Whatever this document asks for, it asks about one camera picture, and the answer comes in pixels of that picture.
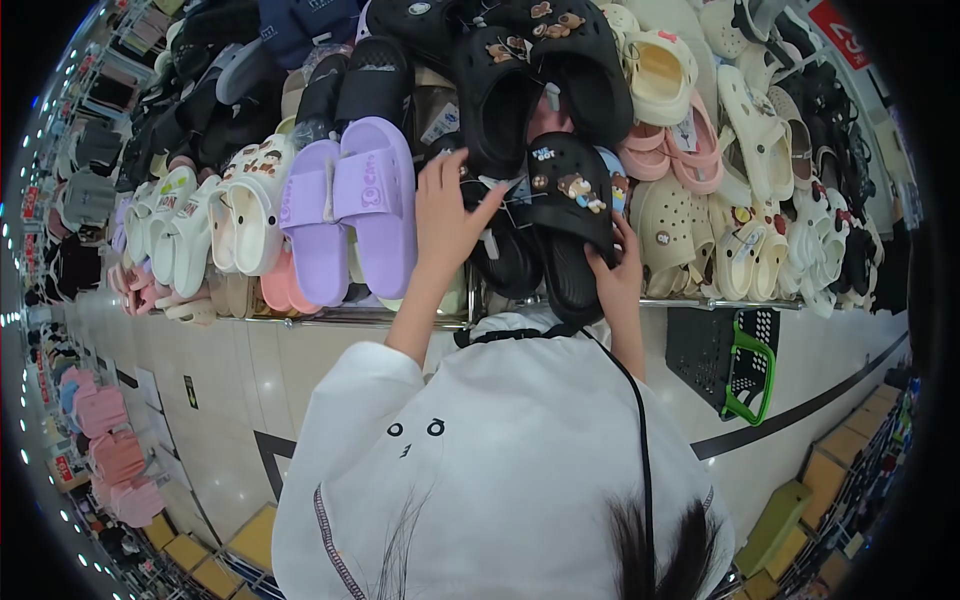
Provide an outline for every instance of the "pink slipper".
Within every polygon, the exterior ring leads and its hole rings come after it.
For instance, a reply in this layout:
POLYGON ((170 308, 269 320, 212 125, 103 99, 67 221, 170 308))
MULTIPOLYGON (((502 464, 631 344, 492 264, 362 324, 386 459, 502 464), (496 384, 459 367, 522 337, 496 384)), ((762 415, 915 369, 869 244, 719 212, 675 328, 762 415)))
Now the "pink slipper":
POLYGON ((690 107, 693 108, 693 127, 697 134, 696 150, 687 152, 681 148, 671 128, 665 135, 670 164, 684 188, 694 194, 712 194, 723 179, 720 143, 696 89, 690 92, 690 107))
POLYGON ((640 123, 630 129, 627 137, 616 147, 616 155, 627 170, 627 175, 641 181, 662 179, 670 170, 663 127, 640 123))

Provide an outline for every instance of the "store aisle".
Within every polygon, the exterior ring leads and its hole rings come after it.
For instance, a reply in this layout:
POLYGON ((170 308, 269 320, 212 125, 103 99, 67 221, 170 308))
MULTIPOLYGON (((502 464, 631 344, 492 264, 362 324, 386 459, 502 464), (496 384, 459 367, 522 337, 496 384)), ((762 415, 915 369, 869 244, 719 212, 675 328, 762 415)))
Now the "store aisle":
MULTIPOLYGON (((84 294, 67 308, 68 325, 99 357, 116 361, 122 381, 135 386, 138 367, 154 374, 193 487, 191 494, 178 481, 164 486, 168 510, 180 528, 211 544, 227 540, 264 503, 276 502, 295 442, 308 435, 300 427, 310 393, 340 354, 386 335, 383 329, 288 330, 236 321, 198 328, 163 316, 132 319, 115 302, 107 289, 84 294)), ((904 315, 837 312, 825 321, 811 311, 783 311, 780 318, 777 380, 766 420, 778 426, 752 428, 741 420, 720 421, 666 368, 666 311, 641 316, 648 384, 714 474, 740 542, 769 493, 796 476, 810 442, 867 396, 907 349, 904 315), (804 416, 811 400, 826 406, 804 416)), ((437 334, 435 342, 448 335, 437 334)), ((138 432, 157 427, 141 391, 126 384, 123 390, 138 432)))

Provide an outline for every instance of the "dark hair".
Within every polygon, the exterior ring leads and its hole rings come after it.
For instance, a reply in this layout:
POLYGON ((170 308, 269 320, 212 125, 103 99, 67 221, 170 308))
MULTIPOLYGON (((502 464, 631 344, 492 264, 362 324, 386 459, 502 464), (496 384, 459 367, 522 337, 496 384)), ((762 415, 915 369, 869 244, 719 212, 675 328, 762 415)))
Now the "dark hair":
MULTIPOLYGON (((376 600, 406 598, 407 559, 414 527, 426 498, 417 503, 412 495, 400 513, 399 522, 383 553, 383 566, 377 581, 376 600)), ((619 600, 694 600, 707 582, 717 557, 720 526, 707 517, 707 508, 697 500, 687 507, 680 521, 677 543, 660 576, 654 598, 647 598, 647 542, 643 526, 643 502, 638 497, 611 500, 610 528, 613 548, 619 561, 616 572, 619 600)))

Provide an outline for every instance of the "stitched seam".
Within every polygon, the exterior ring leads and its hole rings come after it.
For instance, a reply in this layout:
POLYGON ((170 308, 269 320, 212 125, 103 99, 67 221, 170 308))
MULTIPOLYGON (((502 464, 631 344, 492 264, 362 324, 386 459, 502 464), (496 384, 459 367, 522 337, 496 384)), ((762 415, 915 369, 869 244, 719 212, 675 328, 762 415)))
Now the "stitched seam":
POLYGON ((360 586, 353 580, 350 571, 344 564, 344 560, 337 554, 337 549, 333 546, 333 533, 330 531, 330 520, 326 517, 326 508, 324 507, 324 498, 320 493, 320 486, 313 492, 313 510, 317 514, 317 523, 320 525, 320 535, 324 539, 324 549, 326 556, 330 558, 333 568, 337 569, 337 574, 343 580, 344 585, 354 600, 366 600, 366 596, 360 586))

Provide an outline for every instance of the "woman's right hand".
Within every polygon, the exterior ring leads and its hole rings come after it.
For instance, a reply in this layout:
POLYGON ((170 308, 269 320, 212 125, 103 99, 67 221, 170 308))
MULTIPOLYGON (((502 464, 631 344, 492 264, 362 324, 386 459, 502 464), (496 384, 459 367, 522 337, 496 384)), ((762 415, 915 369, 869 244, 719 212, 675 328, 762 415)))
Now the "woman's right hand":
POLYGON ((613 241, 623 249, 617 252, 617 264, 613 269, 600 254, 587 244, 584 252, 587 262, 597 280, 597 297, 603 306, 604 316, 615 336, 617 331, 639 334, 640 326, 640 287, 643 283, 643 265, 640 264, 640 245, 636 234, 623 215, 614 211, 613 241))

